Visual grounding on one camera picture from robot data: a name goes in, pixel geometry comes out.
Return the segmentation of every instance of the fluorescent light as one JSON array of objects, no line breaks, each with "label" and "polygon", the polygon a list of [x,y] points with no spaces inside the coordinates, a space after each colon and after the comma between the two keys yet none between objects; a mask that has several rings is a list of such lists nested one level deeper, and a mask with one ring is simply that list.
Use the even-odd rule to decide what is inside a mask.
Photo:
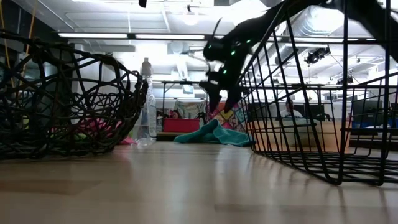
[{"label": "fluorescent light", "polygon": [[[293,47],[291,43],[286,44],[286,46]],[[298,43],[298,44],[296,44],[296,47],[318,47],[318,48],[324,47],[324,48],[326,48],[326,47],[328,47],[328,45],[327,44],[300,44],[300,43]]]},{"label": "fluorescent light", "polygon": [[204,40],[204,35],[174,35],[174,34],[136,34],[136,39],[183,39],[183,40]]},{"label": "fluorescent light", "polygon": [[59,33],[63,38],[88,38],[88,39],[127,39],[127,34],[86,34],[86,33]]},{"label": "fluorescent light", "polygon": [[[137,82],[137,79],[135,79],[135,80],[131,80],[131,78],[130,78],[130,82],[132,82],[132,83],[136,83]],[[153,83],[162,83],[162,82],[160,82],[160,81],[152,81],[152,84]]]},{"label": "fluorescent light", "polygon": [[190,50],[203,50],[203,48],[205,47],[201,47],[201,46],[189,46],[188,47]]},{"label": "fluorescent light", "polygon": [[198,23],[198,14],[195,12],[187,12],[184,14],[183,21],[188,26],[193,26]]},{"label": "fluorescent light", "polygon": [[[136,3],[138,0],[72,0],[74,2],[92,2],[92,3]],[[164,0],[148,0],[149,2],[162,2]]]},{"label": "fluorescent light", "polygon": [[295,37],[295,41],[302,41],[302,42],[342,42],[344,39],[343,38],[328,38],[328,37]]}]

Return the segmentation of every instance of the computer monitor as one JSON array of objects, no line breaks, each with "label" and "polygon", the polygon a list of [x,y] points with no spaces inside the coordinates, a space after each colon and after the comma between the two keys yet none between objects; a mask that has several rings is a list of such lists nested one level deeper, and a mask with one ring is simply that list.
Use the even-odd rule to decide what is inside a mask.
[{"label": "computer monitor", "polygon": [[383,121],[382,112],[383,103],[377,100],[358,100],[353,102],[353,121],[360,124],[361,127],[379,126]]},{"label": "computer monitor", "polygon": [[305,117],[305,105],[304,104],[293,104],[293,110],[300,112]]},{"label": "computer monitor", "polygon": [[330,115],[328,118],[328,114],[325,114],[325,105],[310,105],[311,115],[315,120],[325,121],[325,119],[330,119]]},{"label": "computer monitor", "polygon": [[390,107],[391,111],[395,114],[396,118],[398,118],[398,103],[391,103]]},{"label": "computer monitor", "polygon": [[267,106],[265,103],[262,102],[250,103],[248,105],[247,113],[248,113],[248,122],[276,118],[277,117],[276,104],[271,104]]}]

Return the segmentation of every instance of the blue object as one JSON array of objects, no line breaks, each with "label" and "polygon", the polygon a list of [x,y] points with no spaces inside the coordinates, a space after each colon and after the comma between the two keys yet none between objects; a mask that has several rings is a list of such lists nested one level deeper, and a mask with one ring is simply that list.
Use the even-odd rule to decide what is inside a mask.
[{"label": "blue object", "polygon": [[[390,125],[390,127],[392,127],[392,119],[391,118],[388,119],[388,124]],[[396,124],[395,128],[398,128],[398,119],[396,119],[395,124]]]},{"label": "blue object", "polygon": [[216,119],[194,133],[177,136],[174,142],[230,144],[240,147],[252,146],[256,143],[252,138],[249,139],[246,133],[223,128]]}]

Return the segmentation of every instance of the spotlight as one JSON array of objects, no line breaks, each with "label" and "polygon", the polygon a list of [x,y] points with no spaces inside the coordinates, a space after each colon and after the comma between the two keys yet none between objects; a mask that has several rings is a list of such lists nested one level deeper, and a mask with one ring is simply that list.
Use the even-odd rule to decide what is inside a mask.
[{"label": "spotlight", "polygon": [[185,13],[184,23],[188,26],[193,26],[198,23],[198,14],[191,11],[190,5],[187,5],[187,13]]},{"label": "spotlight", "polygon": [[330,54],[330,48],[318,48],[313,52],[309,52],[307,58],[304,60],[307,64],[311,65],[317,63],[319,60],[325,58],[326,55]]},{"label": "spotlight", "polygon": [[[354,83],[354,78],[350,75],[347,77],[347,84],[352,84]],[[338,80],[336,85],[342,85],[343,84],[343,79]]]}]

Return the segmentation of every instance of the ceiling light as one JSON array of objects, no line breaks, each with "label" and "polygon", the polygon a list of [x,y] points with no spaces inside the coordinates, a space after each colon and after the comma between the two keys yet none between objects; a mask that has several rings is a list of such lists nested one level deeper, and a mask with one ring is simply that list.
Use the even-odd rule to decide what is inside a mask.
[{"label": "ceiling light", "polygon": [[[297,43],[295,45],[296,45],[296,47],[316,47],[316,48],[327,48],[328,47],[327,44],[300,44],[300,43]],[[293,45],[291,43],[287,43],[286,46],[293,47]]]},{"label": "ceiling light", "polygon": [[86,33],[59,33],[63,38],[87,38],[87,39],[127,39],[127,34],[86,34]]},{"label": "ceiling light", "polygon": [[204,40],[204,35],[174,35],[174,34],[136,34],[136,39],[173,39],[173,40]]},{"label": "ceiling light", "polygon": [[204,47],[202,46],[189,46],[189,50],[203,50]]},{"label": "ceiling light", "polygon": [[325,58],[325,56],[330,55],[330,48],[325,47],[325,48],[318,48],[313,52],[309,52],[308,56],[305,58],[305,62],[308,65],[314,64],[319,62],[319,60]]},{"label": "ceiling light", "polygon": [[188,26],[193,26],[198,23],[198,13],[192,12],[190,5],[187,5],[187,12],[183,17],[184,23]]},{"label": "ceiling light", "polygon": [[[324,42],[324,43],[340,43],[343,42],[343,38],[332,38],[332,37],[295,37],[295,41],[301,41],[301,42]],[[352,39],[349,38],[348,41],[355,41],[358,39]]]},{"label": "ceiling light", "polygon": [[[72,0],[74,2],[92,2],[92,3],[137,3],[138,0]],[[149,2],[162,2],[164,0],[147,0]]]}]

